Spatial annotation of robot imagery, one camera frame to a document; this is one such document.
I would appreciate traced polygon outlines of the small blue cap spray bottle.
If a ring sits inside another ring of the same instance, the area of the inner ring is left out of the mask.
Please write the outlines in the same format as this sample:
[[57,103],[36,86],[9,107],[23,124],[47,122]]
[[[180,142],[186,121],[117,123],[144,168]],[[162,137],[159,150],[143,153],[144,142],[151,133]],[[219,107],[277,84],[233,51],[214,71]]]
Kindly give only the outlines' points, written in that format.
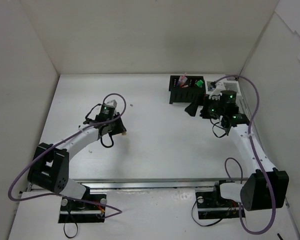
[[213,85],[211,85],[211,84],[207,86],[207,90],[209,92],[212,92],[214,89],[215,89],[215,87]]

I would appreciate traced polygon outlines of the green cap highlighter marker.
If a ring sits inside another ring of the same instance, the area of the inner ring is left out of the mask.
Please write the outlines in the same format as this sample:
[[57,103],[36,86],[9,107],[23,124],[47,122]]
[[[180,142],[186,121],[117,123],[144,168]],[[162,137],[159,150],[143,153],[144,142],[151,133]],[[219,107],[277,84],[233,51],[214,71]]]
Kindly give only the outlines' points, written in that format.
[[205,85],[205,82],[203,80],[201,80],[201,79],[195,82],[195,87],[196,88],[200,88],[201,89],[201,88],[204,87],[204,85]]

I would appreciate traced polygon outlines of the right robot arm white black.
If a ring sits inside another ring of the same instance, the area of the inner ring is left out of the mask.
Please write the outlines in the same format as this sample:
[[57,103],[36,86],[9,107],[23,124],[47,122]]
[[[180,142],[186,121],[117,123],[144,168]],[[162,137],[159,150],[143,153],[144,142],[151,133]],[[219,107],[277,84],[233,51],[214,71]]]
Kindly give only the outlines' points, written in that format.
[[241,203],[247,211],[282,208],[289,176],[286,171],[278,170],[267,157],[249,128],[250,120],[239,111],[236,97],[237,93],[232,90],[223,90],[212,97],[198,94],[185,109],[194,117],[201,106],[200,117],[219,120],[224,130],[223,135],[233,141],[249,172],[245,183],[235,183],[232,180],[221,183],[219,189],[211,193],[211,200],[217,206],[233,200]]

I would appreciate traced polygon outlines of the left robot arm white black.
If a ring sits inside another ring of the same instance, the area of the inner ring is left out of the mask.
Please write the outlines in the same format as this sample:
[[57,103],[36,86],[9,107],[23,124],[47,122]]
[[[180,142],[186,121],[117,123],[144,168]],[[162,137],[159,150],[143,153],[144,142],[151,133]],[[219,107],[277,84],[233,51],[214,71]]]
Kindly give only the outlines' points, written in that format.
[[72,198],[72,204],[79,210],[90,204],[90,188],[69,178],[71,159],[88,145],[100,141],[104,148],[114,146],[113,136],[127,131],[120,113],[116,110],[117,102],[108,101],[100,106],[95,119],[85,116],[84,125],[78,134],[44,154],[30,168],[27,180],[45,190],[63,197]]

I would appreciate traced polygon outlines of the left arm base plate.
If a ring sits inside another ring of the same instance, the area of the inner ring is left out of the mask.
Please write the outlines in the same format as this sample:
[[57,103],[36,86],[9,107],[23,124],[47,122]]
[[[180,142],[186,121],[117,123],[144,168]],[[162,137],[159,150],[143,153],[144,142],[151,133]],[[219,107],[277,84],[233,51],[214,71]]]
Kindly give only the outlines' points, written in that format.
[[69,200],[62,197],[58,215],[58,223],[92,224],[105,222],[104,206]]

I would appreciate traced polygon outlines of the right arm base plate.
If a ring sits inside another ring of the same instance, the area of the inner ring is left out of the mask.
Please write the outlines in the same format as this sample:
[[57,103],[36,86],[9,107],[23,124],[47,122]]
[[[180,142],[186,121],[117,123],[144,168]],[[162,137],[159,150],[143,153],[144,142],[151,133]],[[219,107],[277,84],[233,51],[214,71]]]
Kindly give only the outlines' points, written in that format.
[[195,205],[199,220],[225,220],[239,218],[239,203],[221,197],[220,186],[195,191]]

